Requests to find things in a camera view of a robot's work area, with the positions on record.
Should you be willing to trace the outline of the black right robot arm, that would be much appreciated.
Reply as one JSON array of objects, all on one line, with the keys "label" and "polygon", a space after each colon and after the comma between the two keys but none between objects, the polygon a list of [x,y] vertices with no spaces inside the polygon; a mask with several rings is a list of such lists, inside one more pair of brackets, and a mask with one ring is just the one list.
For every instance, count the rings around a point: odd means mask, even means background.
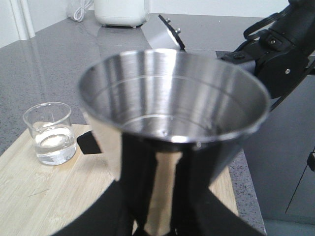
[{"label": "black right robot arm", "polygon": [[142,31],[150,44],[93,65],[79,97],[96,136],[101,125],[182,151],[242,140],[256,132],[313,70],[315,3],[291,0],[244,31],[245,41],[218,59],[185,51],[169,20]]}]

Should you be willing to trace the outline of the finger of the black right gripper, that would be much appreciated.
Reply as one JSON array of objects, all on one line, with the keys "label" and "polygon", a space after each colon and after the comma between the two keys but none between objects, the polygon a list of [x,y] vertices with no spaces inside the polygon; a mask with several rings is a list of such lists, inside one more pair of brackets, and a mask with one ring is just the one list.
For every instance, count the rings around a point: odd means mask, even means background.
[{"label": "finger of the black right gripper", "polygon": [[101,154],[102,151],[94,138],[92,131],[88,131],[77,138],[78,146],[85,155]]}]

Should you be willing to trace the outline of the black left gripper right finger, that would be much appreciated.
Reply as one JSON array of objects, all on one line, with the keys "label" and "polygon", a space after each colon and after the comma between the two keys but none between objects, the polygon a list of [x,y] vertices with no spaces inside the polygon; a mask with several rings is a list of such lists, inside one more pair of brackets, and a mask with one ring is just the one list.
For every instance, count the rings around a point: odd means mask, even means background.
[{"label": "black left gripper right finger", "polygon": [[185,148],[176,165],[170,221],[172,236],[259,236],[261,233],[229,210],[210,190],[240,151],[239,142]]}]

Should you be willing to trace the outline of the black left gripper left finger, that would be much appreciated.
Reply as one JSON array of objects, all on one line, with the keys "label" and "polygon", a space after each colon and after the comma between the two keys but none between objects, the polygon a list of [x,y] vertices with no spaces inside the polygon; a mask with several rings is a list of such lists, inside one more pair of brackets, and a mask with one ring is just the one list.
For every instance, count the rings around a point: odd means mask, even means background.
[{"label": "black left gripper left finger", "polygon": [[122,135],[122,169],[97,201],[57,236],[146,236],[157,161],[147,139]]}]

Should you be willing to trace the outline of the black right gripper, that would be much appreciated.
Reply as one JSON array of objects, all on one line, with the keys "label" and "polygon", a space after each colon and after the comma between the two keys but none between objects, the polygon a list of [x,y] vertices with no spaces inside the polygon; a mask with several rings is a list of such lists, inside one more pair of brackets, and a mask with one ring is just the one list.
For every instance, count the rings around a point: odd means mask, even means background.
[{"label": "black right gripper", "polygon": [[220,59],[256,76],[271,98],[285,95],[298,82],[309,64],[311,49],[294,44],[273,30],[263,30],[258,40],[247,40]]}]

